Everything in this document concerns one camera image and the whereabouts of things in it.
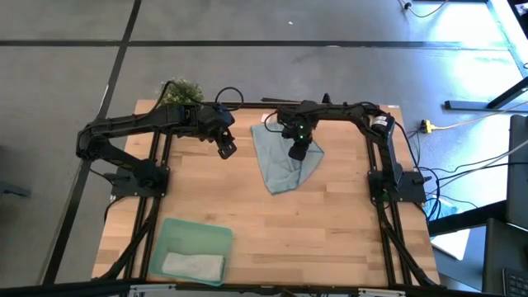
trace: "translucent green container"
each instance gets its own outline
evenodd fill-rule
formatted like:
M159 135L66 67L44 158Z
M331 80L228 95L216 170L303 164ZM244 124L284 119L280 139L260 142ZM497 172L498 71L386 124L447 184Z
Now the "translucent green container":
M198 224L180 219L165 219L162 231L148 272L156 276L167 276L207 285L219 286L224 283L225 270L231 253L233 232L224 227ZM169 252L182 255L220 255L224 257L222 274L219 282L197 280L188 276L169 275L162 271L163 262Z

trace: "gray floor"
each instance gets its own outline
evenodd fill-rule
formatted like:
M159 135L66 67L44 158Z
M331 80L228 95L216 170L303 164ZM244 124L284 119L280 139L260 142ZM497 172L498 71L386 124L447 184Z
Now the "gray floor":
M0 0L2 39L120 40L132 0ZM436 3L415 3L420 12ZM467 15L472 17L467 22ZM502 41L484 4L449 3L427 19L396 0L144 1L133 40ZM0 180L32 190L0 200L0 286L33 285L49 253L78 159L76 133L95 114L116 48L0 47ZM450 125L482 113L444 111L445 100L490 101L521 79L507 50L342 48L129 48L109 116L130 114L172 77L211 98L240 88L261 97L400 105L408 130L422 119ZM421 138L421 165L454 168L507 150L509 115ZM116 141L120 146L124 140ZM96 169L111 168L97 163ZM490 182L476 187L477 178ZM503 200L506 168L465 177L443 191L477 205ZM90 176L58 281L91 275L110 187ZM471 206L454 203L463 209Z

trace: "light blue towel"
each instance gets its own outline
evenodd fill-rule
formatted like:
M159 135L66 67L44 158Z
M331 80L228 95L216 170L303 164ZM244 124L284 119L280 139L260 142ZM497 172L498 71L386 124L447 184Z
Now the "light blue towel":
M282 130L282 125L269 123L270 130ZM253 142L257 150L258 165L267 189L272 195L295 190L317 168L324 151L313 141L308 147L304 161L288 157L293 139L283 139L281 133L272 133L264 125L251 127Z

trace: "white cloth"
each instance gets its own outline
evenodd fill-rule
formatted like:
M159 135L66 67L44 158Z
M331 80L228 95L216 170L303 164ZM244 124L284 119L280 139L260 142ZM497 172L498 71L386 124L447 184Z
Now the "white cloth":
M202 281L220 281L224 257L217 255L181 255L169 252L162 271L174 276L191 277Z

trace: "wooden table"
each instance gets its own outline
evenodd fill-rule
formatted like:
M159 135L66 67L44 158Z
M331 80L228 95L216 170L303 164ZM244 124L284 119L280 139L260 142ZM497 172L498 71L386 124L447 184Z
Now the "wooden table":
M153 104L140 100L135 113L146 112ZM397 106L382 108L403 123ZM219 157L215 144L174 139L168 162L170 184L162 199L156 237L166 218L231 228L233 251L226 284L386 286L380 229L366 177L365 137L348 122L319 122L314 138L325 152L323 161L298 190L272 196L262 180L250 132L250 126L261 124L263 113L271 111L233 113L236 122L230 129L238 151L228 160ZM146 158L151 139L152 134L130 136L125 151ZM159 143L158 159L163 140ZM399 130L394 133L394 147L398 161L410 170L412 161ZM138 201L125 198L110 209L93 276L106 272L129 243ZM438 281L423 213L407 203L399 203L399 213L408 250ZM134 276L139 274L142 254L140 247ZM401 283L394 247L392 255ZM174 281L158 276L148 280Z

